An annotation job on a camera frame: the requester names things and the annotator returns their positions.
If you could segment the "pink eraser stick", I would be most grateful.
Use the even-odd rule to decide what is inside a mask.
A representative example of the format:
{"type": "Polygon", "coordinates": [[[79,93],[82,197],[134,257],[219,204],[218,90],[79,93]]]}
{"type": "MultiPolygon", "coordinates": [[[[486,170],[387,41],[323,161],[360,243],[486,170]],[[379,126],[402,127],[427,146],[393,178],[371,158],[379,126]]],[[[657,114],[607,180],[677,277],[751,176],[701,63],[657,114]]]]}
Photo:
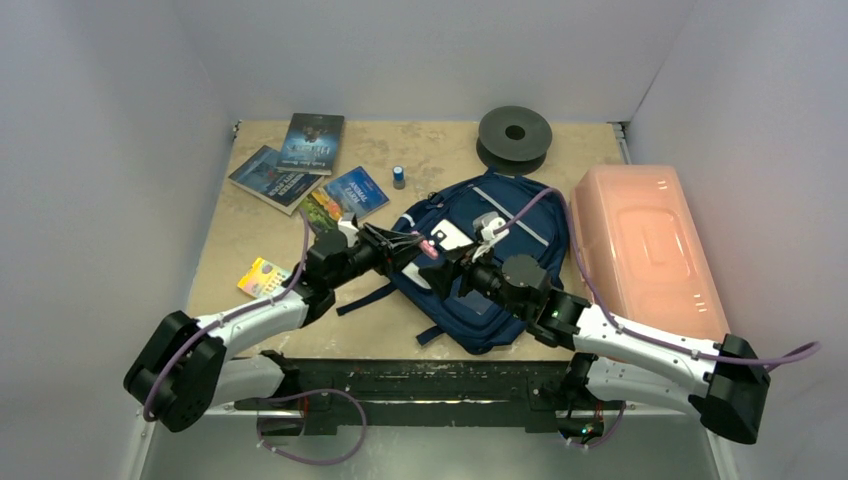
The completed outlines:
{"type": "Polygon", "coordinates": [[[438,250],[435,248],[435,246],[429,240],[427,240],[427,239],[422,240],[419,243],[419,248],[429,258],[431,258],[431,259],[438,259],[439,258],[438,250]]]}

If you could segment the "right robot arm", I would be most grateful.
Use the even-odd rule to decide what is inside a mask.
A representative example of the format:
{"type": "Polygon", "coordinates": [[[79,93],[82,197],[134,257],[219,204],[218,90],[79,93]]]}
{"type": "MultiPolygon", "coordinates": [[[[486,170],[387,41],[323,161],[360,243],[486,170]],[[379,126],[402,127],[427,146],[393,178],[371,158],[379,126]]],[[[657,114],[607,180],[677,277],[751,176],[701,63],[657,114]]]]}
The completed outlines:
{"type": "Polygon", "coordinates": [[[419,275],[445,300],[477,291],[522,320],[537,341],[574,351],[561,381],[576,407],[627,401],[695,416],[709,431],[751,445],[758,439],[770,375],[745,339],[671,334],[621,317],[553,285],[527,255],[489,262],[443,260],[419,275]]]}

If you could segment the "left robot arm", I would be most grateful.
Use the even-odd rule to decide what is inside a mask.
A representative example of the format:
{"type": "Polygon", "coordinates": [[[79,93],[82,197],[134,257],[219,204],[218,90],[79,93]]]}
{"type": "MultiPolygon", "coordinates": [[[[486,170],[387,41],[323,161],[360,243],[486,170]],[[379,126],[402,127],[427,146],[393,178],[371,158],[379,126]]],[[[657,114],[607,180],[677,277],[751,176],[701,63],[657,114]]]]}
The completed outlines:
{"type": "Polygon", "coordinates": [[[219,313],[166,315],[127,371],[124,389],[141,405],[142,418],[172,432],[194,424],[221,402],[230,363],[246,349],[283,332],[304,328],[335,303],[337,288],[374,271],[389,276],[420,255],[438,257],[418,232],[365,223],[305,241],[292,276],[271,294],[219,313]]]}

